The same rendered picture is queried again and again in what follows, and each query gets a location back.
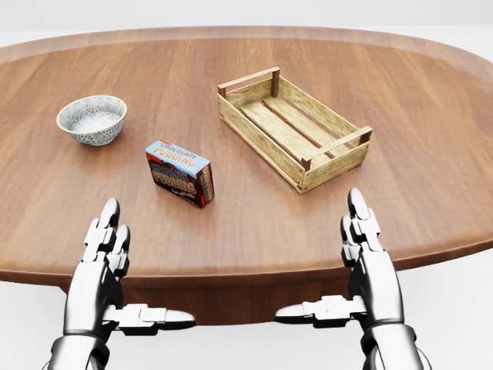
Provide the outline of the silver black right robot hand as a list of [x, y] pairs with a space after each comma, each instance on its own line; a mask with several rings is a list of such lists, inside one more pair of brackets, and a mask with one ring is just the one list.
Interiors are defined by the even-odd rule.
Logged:
[[286, 306], [276, 312], [275, 321], [339, 328], [355, 319], [364, 330], [404, 321], [401, 288], [391, 256], [378, 240], [381, 229], [377, 218], [355, 187], [349, 191], [347, 204], [349, 214], [340, 220], [340, 233], [341, 257], [350, 269], [350, 299], [326, 295], [319, 301]]

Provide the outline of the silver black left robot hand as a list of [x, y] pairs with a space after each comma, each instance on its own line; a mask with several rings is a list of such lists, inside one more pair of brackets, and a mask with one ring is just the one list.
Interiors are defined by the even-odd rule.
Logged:
[[119, 214], [119, 202], [111, 197], [100, 217], [89, 226], [85, 253], [69, 287], [63, 332], [106, 341], [114, 330], [140, 336], [195, 326], [196, 319], [185, 311], [123, 304], [122, 279], [129, 269], [130, 230], [119, 224]]

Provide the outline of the chocolate pudding box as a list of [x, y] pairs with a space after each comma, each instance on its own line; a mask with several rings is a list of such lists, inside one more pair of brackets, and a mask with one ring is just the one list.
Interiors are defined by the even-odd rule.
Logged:
[[210, 161], [174, 143], [157, 140], [145, 149], [154, 182], [198, 208], [214, 197]]

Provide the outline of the grey patterned bowl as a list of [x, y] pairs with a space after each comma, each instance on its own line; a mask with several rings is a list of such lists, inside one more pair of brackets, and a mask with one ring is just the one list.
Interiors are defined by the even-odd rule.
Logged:
[[103, 146], [111, 143], [125, 123], [127, 105], [115, 96], [77, 99], [57, 115], [58, 127], [80, 143]]

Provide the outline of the wooden slat tray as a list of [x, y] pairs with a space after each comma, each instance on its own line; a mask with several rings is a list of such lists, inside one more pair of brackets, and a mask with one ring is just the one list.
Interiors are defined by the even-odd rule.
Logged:
[[273, 67], [218, 85], [220, 118], [298, 193], [360, 165], [372, 129], [358, 128]]

